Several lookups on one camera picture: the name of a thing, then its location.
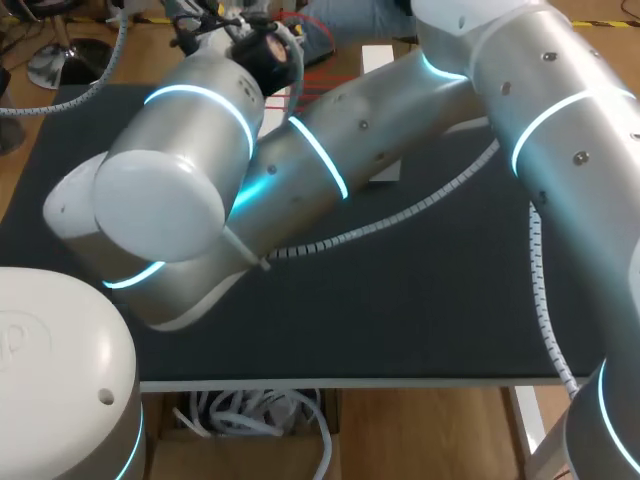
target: blue led ring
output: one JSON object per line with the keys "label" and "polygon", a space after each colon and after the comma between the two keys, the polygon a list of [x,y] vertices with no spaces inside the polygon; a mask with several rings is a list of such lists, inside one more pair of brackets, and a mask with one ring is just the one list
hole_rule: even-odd
{"label": "blue led ring", "polygon": [[151,275],[156,273],[165,265],[166,265],[165,262],[152,263],[145,270],[137,274],[135,277],[131,277],[126,280],[120,280],[114,283],[110,283],[110,282],[102,282],[102,283],[104,284],[105,287],[110,288],[111,290],[121,290],[123,288],[132,287],[136,283],[140,283],[141,281],[149,278]]}
{"label": "blue led ring", "polygon": [[[612,88],[609,90],[619,93],[624,97],[636,98],[633,93],[628,92],[626,90],[622,90],[621,88]],[[520,153],[524,148],[524,144],[527,142],[527,140],[529,140],[529,137],[533,135],[533,132],[535,132],[540,125],[542,125],[547,119],[549,119],[550,117],[558,113],[560,110],[576,102],[579,102],[580,100],[583,100],[585,98],[595,97],[598,94],[598,92],[599,90],[585,90],[583,92],[576,93],[575,95],[571,95],[570,97],[567,97],[564,100],[559,101],[552,107],[542,112],[542,114],[540,114],[533,122],[531,122],[531,124],[525,129],[525,131],[522,132],[522,135],[518,139],[518,142],[516,143],[516,146],[513,149],[513,154],[511,155],[511,169],[513,170],[513,173],[515,174],[516,177],[518,176],[518,171],[517,171],[518,157],[520,156]]]}
{"label": "blue led ring", "polygon": [[131,454],[129,455],[129,459],[127,460],[127,463],[124,464],[124,467],[122,467],[122,470],[120,470],[120,473],[115,478],[115,480],[122,480],[122,478],[124,478],[125,473],[127,473],[127,470],[129,470],[129,466],[131,465],[131,462],[133,462],[133,458],[136,456],[136,452],[138,451],[138,446],[140,445],[140,439],[142,438],[143,429],[144,429],[144,409],[142,405],[140,405],[140,426],[138,427],[138,438],[136,438],[136,443],[133,446],[133,450],[131,450]]}
{"label": "blue led ring", "polygon": [[309,144],[316,151],[318,156],[322,159],[324,164],[326,165],[329,172],[333,176],[333,179],[338,184],[338,188],[340,189],[340,193],[342,194],[342,198],[346,199],[349,196],[349,190],[347,189],[347,184],[344,182],[342,175],[338,172],[335,163],[331,160],[331,157],[327,153],[327,151],[320,145],[320,142],[316,139],[316,137],[311,133],[311,131],[297,118],[289,117],[289,122],[298,129],[298,131],[302,134],[304,138],[307,139]]}
{"label": "blue led ring", "polygon": [[240,111],[229,100],[227,100],[222,95],[216,92],[213,92],[206,88],[196,87],[195,85],[170,85],[168,87],[163,87],[160,90],[156,90],[155,92],[153,92],[144,101],[144,104],[146,105],[154,98],[164,95],[165,93],[171,93],[171,92],[197,93],[223,106],[229,113],[231,113],[231,115],[233,115],[236,118],[236,120],[238,120],[238,123],[240,123],[240,126],[244,130],[245,135],[247,136],[247,141],[249,142],[249,158],[253,157],[253,147],[254,147],[253,135],[251,134],[251,129],[249,128],[249,124],[247,123],[245,118],[242,116]]}
{"label": "blue led ring", "polygon": [[611,423],[611,419],[609,419],[609,413],[607,412],[607,407],[604,403],[604,367],[606,366],[607,361],[605,360],[602,364],[602,368],[600,369],[600,376],[598,377],[598,403],[600,404],[600,412],[602,413],[602,419],[604,420],[604,424],[607,427],[609,435],[615,443],[616,447],[624,457],[624,459],[633,467],[633,469],[640,474],[640,464],[631,456],[626,447],[622,444],[622,440],[618,437],[618,434],[613,428],[613,424]]}

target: dark gray work surface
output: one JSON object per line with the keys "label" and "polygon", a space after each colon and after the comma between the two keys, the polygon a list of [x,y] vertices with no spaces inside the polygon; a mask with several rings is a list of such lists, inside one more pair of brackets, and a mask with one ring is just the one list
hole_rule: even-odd
{"label": "dark gray work surface", "polygon": [[[87,105],[45,120],[0,225],[0,265],[66,273],[110,296],[48,231],[41,209],[66,173],[109,148],[148,91],[110,86]],[[80,92],[67,87],[58,100]],[[433,143],[405,159],[400,184],[353,195],[292,244],[412,205],[456,176],[490,141],[483,130]],[[574,372],[586,376],[603,357],[593,309],[548,231],[545,264],[559,343]],[[252,271],[186,330],[155,333],[127,318],[141,379],[499,382],[555,376],[531,293],[528,200],[502,154],[449,198],[405,223],[272,266],[270,272]]]}

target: wooden floor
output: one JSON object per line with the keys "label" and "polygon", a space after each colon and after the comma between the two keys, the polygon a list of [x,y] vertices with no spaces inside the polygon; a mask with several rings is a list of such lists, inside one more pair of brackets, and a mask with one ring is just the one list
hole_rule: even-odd
{"label": "wooden floor", "polygon": [[[573,20],[620,20],[629,18],[613,0],[555,0]],[[640,13],[640,0],[629,8]],[[579,30],[640,93],[640,29],[584,28]],[[113,43],[115,35],[104,26],[71,25],[73,37],[90,36]],[[53,93],[31,84],[24,61],[53,34],[42,34],[3,59],[13,69],[11,93],[16,106],[49,104]],[[158,82],[181,59],[168,46],[171,29],[136,26],[129,35],[124,56],[113,82]],[[357,55],[352,55],[352,63]],[[359,65],[347,69],[357,73]],[[42,122],[25,119],[27,141],[15,153],[0,158],[0,219],[9,204],[15,184],[27,161]],[[568,400],[559,388],[536,391],[543,405],[545,425],[550,426],[564,411]],[[516,479],[518,466],[508,416],[501,391],[486,389],[449,390],[351,390],[343,392],[341,458],[343,478],[376,479]]]}

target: white spiral cable wrap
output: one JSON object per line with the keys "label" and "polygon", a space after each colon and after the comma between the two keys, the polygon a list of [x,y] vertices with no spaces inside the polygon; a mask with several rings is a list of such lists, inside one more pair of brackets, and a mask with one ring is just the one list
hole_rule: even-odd
{"label": "white spiral cable wrap", "polygon": [[[320,427],[324,449],[313,480],[322,480],[331,463],[333,445],[329,426],[320,408],[320,391],[316,389],[315,394],[314,402],[295,390],[225,390],[211,402],[207,412],[209,392],[200,394],[191,392],[189,395],[191,418],[178,408],[174,408],[173,413],[184,425],[202,438],[211,438],[214,435],[281,437],[292,431],[300,407],[305,405],[312,413],[308,423],[315,418]],[[267,423],[265,418],[266,413],[276,404],[280,408],[286,405],[287,412],[286,415],[280,415],[279,420],[272,425]],[[202,425],[201,418],[207,413],[214,431],[209,431]]]}
{"label": "white spiral cable wrap", "polygon": [[124,10],[121,10],[118,14],[118,20],[120,21],[120,28],[118,29],[118,38],[116,44],[113,47],[111,59],[107,68],[103,72],[102,76],[94,83],[89,90],[80,95],[78,98],[74,98],[68,102],[59,103],[58,105],[51,105],[49,107],[36,107],[36,108],[0,108],[0,117],[18,117],[18,116],[35,116],[35,115],[48,115],[50,113],[59,113],[69,110],[71,108],[78,107],[86,101],[92,99],[96,94],[102,90],[107,84],[113,71],[120,60],[122,55],[122,49],[124,48],[125,41],[127,40],[127,15]]}
{"label": "white spiral cable wrap", "polygon": [[480,155],[480,157],[473,162],[465,171],[463,171],[456,178],[447,183],[444,187],[437,190],[434,194],[429,197],[421,200],[415,205],[403,210],[400,213],[392,215],[390,217],[385,218],[384,220],[380,220],[378,222],[372,223],[365,227],[357,228],[355,230],[351,230],[350,232],[343,233],[341,235],[337,235],[332,238],[327,238],[326,240],[321,240],[316,243],[310,243],[308,245],[300,245],[297,247],[286,247],[280,248],[278,250],[274,250],[269,254],[270,260],[275,259],[285,259],[285,258],[295,258],[302,257],[308,254],[314,254],[318,252],[322,252],[324,250],[329,250],[330,248],[337,247],[338,245],[343,245],[345,243],[351,242],[353,240],[357,240],[362,237],[366,237],[367,235],[371,235],[372,233],[379,232],[386,228],[389,228],[393,225],[397,225],[400,222],[403,222],[414,215],[422,212],[428,207],[438,203],[440,200],[445,198],[451,192],[456,190],[460,185],[465,183],[471,177],[473,177],[482,167],[484,167],[487,162],[493,157],[493,155],[500,148],[500,144],[497,140],[494,140],[493,143],[485,150],[485,152]]}
{"label": "white spiral cable wrap", "polygon": [[553,366],[558,371],[560,379],[567,388],[571,400],[578,393],[579,387],[571,373],[567,361],[556,341],[547,307],[547,289],[544,283],[544,265],[542,261],[542,222],[533,203],[529,205],[529,251],[531,258],[531,280],[533,283],[533,298],[536,304],[538,324],[542,332],[544,346],[549,353]]}

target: cardboard box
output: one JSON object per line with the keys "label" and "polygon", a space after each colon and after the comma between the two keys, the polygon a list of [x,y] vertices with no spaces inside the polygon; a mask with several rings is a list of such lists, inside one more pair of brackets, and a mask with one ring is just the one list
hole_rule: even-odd
{"label": "cardboard box", "polygon": [[[316,435],[206,440],[181,431],[178,436],[183,438],[162,439],[156,445],[150,480],[310,480],[323,449]],[[331,438],[325,479],[341,480],[340,436]]]}

